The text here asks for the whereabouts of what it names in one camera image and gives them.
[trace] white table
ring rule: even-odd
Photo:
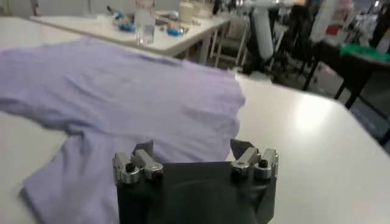
[[[80,37],[15,18],[0,18],[0,31],[0,49]],[[390,158],[340,103],[236,79],[246,96],[237,139],[280,155],[273,224],[390,223]],[[18,198],[22,181],[65,138],[0,112],[0,223],[32,223]]]
[[[161,31],[156,27],[154,42],[151,44],[138,45],[134,33],[119,31],[118,28],[112,24],[112,16],[98,15],[95,18],[75,16],[32,16],[30,19],[59,29],[166,56],[175,56],[202,40],[199,63],[202,63],[203,65],[206,64],[207,61],[211,34],[229,22],[229,19],[217,16],[212,17],[212,19],[195,18],[195,20],[200,22],[200,25],[182,24],[184,27],[189,27],[190,30],[180,37],[169,36],[166,31]]]

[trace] metal bracket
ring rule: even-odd
[[[158,181],[163,177],[163,165],[154,161],[145,150],[136,150],[131,161],[136,167],[143,169],[146,179]]]
[[[248,148],[241,157],[231,163],[232,175],[240,178],[248,176],[249,167],[258,161],[258,150],[256,148]]]
[[[115,153],[112,159],[113,170],[114,170],[114,183],[119,182],[125,184],[137,183],[140,180],[140,170],[135,167],[129,157],[123,152]]]
[[[254,167],[254,177],[258,180],[267,180],[272,176],[272,170],[275,170],[275,177],[277,177],[279,165],[279,155],[274,149],[266,149],[262,159],[256,163]]]

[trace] green cloth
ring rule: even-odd
[[[363,47],[360,46],[359,44],[351,44],[343,47],[340,51],[340,57],[348,53],[356,53],[356,54],[360,54],[381,61],[390,61],[389,54],[381,54],[375,48]]]

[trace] water bottle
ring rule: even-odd
[[[136,41],[138,44],[150,44],[154,40],[155,0],[136,0],[135,12]]]

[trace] black screw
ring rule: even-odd
[[[131,173],[135,170],[135,165],[133,163],[127,163],[125,169],[126,172]]]
[[[268,167],[268,161],[266,159],[260,160],[260,163],[258,163],[258,166],[260,168],[267,168]]]

